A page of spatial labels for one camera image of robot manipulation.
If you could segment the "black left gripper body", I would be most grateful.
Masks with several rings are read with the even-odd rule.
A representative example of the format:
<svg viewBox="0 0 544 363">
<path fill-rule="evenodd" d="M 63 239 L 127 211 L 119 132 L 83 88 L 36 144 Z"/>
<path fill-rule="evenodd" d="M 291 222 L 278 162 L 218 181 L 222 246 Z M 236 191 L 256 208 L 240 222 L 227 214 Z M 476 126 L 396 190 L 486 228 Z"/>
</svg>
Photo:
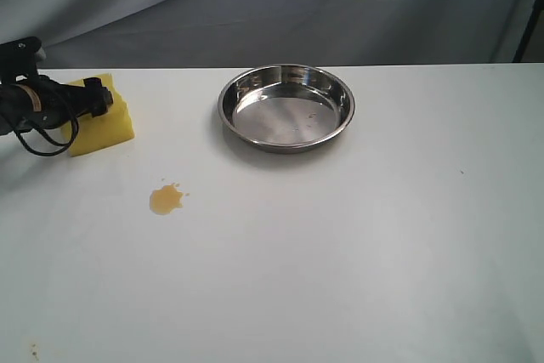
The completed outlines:
<svg viewBox="0 0 544 363">
<path fill-rule="evenodd" d="M 32 122 L 55 129 L 88 109 L 88 91 L 42 76 L 36 81 L 1 85 L 1 129 L 30 130 Z"/>
</svg>

